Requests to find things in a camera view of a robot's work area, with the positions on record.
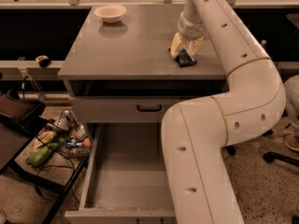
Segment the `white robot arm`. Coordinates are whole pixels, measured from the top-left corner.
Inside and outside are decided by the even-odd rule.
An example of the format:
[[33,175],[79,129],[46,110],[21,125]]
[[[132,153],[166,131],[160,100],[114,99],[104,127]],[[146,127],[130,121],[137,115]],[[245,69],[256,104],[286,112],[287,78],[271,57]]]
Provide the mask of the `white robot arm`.
[[221,148],[271,129],[286,103],[271,58],[226,0],[186,0],[183,23],[199,21],[218,55],[229,90],[172,105],[162,150],[178,224],[244,224]]

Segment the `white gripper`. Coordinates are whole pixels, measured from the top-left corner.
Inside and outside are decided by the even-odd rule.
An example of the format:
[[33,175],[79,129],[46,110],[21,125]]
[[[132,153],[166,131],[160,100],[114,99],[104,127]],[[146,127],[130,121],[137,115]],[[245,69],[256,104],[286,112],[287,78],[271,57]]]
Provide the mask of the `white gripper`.
[[188,46],[188,53],[191,57],[200,49],[204,41],[203,36],[206,33],[205,26],[198,15],[188,17],[184,12],[179,16],[178,20],[179,33],[175,33],[171,48],[170,55],[176,59],[183,44],[182,36],[190,40]]

